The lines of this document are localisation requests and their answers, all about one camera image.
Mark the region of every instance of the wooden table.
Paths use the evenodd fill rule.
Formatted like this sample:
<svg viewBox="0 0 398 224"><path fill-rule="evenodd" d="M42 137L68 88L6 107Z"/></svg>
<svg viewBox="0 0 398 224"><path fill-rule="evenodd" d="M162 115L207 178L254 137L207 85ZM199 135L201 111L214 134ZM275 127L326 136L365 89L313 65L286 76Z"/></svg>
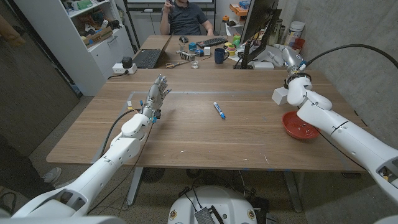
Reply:
<svg viewBox="0 0 398 224"><path fill-rule="evenodd" d="M321 136L311 141L290 137L281 123L285 112L271 99L282 86L285 71L255 70L139 70L108 81L47 156L49 162L89 164L125 102L131 96L135 108L158 74L166 75L169 88L162 117L155 123L142 167L360 171ZM333 109L364 126L354 110L320 73L309 71L313 90L333 102ZM227 119L222 120L217 101ZM119 122L111 138L120 132Z"/></svg>
<svg viewBox="0 0 398 224"><path fill-rule="evenodd" d="M144 44L141 46L141 49L162 49L163 46L166 44L167 39L169 38L169 35L150 35L148 39L144 42ZM199 42L201 40L207 40L214 37L210 36L205 36L205 35L193 35L193 36L187 36L189 39L189 42L185 44L185 51L188 51L188 44L191 42ZM227 38L230 42L232 42L232 37L231 36L222 36L224 38ZM166 68L165 64L169 62L184 62L185 60L181 59L180 54L176 54L175 52L180 50L179 46L179 35L174 35L172 39L170 40L169 45L167 46L165 53L163 56L161 56L160 61L156 65L156 68ZM211 53L214 53L214 49L216 48L222 48L224 44L220 44L217 46L212 46L211 47ZM214 55L211 56L211 58L208 58L206 60L201 60L204 58L207 58L209 56L203 56L200 57L199 61L199 67L200 69L233 69L233 65L235 65L235 61L232 59L227 59L224 61L222 64L216 64L214 61ZM177 66L173 69L190 69L191 65L189 63Z"/></svg>

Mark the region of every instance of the red bowl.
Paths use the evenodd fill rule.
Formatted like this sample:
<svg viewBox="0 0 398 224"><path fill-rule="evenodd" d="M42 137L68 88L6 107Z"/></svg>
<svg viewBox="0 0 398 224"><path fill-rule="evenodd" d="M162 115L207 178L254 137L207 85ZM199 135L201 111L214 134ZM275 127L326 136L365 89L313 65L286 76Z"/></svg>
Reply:
<svg viewBox="0 0 398 224"><path fill-rule="evenodd" d="M319 135L316 128L297 116L297 111L289 111L284 114L282 116L282 124L284 124L287 134L295 139L313 139Z"/></svg>

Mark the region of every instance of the marker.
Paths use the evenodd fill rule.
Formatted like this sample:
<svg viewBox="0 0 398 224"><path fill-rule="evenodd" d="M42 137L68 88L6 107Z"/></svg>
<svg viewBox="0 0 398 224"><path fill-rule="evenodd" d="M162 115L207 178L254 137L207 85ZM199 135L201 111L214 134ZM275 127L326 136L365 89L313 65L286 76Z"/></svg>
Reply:
<svg viewBox="0 0 398 224"><path fill-rule="evenodd" d="M217 111L220 113L221 118L225 119L224 113L221 111L220 107L218 106L217 102L214 102L214 106L216 107Z"/></svg>

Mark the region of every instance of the whiteboard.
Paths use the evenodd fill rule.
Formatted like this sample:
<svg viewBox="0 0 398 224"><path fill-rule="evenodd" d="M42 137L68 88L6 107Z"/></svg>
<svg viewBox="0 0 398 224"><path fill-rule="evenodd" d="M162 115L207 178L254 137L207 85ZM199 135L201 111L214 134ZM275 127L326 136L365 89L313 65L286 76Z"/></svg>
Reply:
<svg viewBox="0 0 398 224"><path fill-rule="evenodd" d="M163 4L165 0L127 0L128 3ZM193 3L213 3L213 0L190 0Z"/></svg>

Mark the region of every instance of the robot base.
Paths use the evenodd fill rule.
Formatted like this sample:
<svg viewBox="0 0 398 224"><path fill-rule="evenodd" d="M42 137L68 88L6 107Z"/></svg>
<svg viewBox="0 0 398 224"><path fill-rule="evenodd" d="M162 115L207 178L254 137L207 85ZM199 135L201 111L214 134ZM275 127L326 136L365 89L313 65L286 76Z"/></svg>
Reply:
<svg viewBox="0 0 398 224"><path fill-rule="evenodd" d="M243 195L219 186L198 187L195 188L195 192L202 207L210 208L214 206L223 219L223 223L257 223L253 207ZM201 208L193 190L187 192L187 196L193 202L195 208L200 211ZM168 224L198 223L195 218L195 210L188 198L183 195L174 202L170 209ZM215 223L219 223L214 213L211 214L211 217Z"/></svg>

